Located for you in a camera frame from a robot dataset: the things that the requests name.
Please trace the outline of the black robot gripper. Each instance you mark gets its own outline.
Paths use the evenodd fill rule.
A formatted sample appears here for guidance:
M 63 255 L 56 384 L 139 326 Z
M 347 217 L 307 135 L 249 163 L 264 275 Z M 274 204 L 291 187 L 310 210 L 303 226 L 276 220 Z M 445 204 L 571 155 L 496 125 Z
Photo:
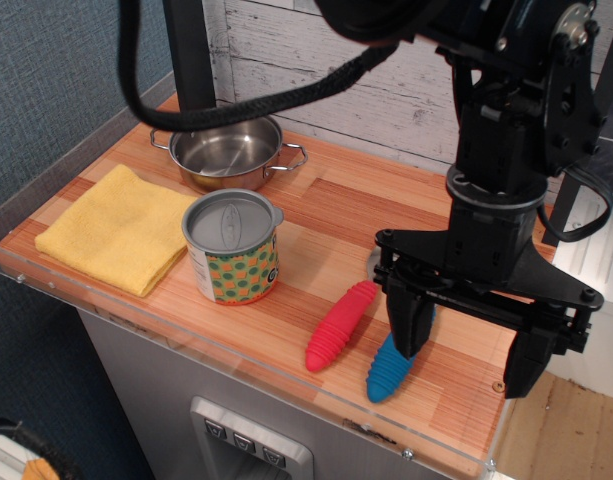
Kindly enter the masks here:
M 428 341 L 435 305 L 518 332 L 504 371 L 506 399 L 526 397 L 554 352 L 584 351 L 603 297 L 540 255 L 532 241 L 536 214 L 454 203 L 445 231 L 377 233 L 375 281 L 404 358 Z

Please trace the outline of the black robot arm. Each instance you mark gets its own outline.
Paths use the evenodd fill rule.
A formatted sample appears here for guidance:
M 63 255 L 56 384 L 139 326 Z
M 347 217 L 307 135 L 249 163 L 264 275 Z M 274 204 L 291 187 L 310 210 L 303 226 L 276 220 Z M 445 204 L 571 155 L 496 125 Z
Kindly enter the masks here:
M 338 34 L 375 47 L 424 37 L 452 69 L 459 143 L 446 176 L 444 231 L 384 229 L 375 281 L 392 339 L 415 356 L 442 305 L 515 331 L 503 381 L 526 396 L 553 355 L 582 351 L 602 295 L 537 251 L 551 178 L 566 174 L 605 201 L 585 165 L 610 96 L 591 82 L 599 27 L 588 1 L 322 1 Z

